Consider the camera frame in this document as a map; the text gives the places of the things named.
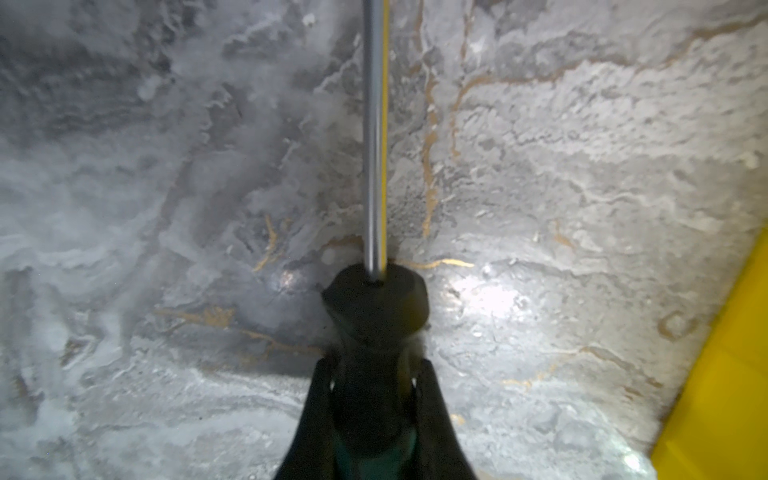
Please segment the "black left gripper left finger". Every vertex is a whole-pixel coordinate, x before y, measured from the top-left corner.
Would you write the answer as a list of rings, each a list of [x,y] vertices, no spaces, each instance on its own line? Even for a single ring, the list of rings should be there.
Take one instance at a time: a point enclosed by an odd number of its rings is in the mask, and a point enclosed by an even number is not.
[[[328,359],[316,363],[296,433],[276,480],[335,478],[332,373]]]

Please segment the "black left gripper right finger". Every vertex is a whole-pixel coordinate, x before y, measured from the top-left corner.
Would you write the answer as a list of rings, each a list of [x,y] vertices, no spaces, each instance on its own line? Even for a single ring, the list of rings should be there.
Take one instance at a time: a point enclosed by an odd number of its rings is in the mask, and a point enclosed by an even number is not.
[[[431,361],[422,359],[415,384],[417,442],[416,471],[419,479],[475,480],[457,440]]]

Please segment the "green black handled screwdriver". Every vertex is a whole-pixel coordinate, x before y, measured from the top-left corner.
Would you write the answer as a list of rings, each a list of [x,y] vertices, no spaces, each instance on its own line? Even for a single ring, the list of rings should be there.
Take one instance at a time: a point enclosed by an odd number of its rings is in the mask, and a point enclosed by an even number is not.
[[[414,479],[412,347],[428,303],[423,280],[387,258],[389,4],[363,6],[363,259],[340,271],[323,304],[341,341],[331,387],[343,479]]]

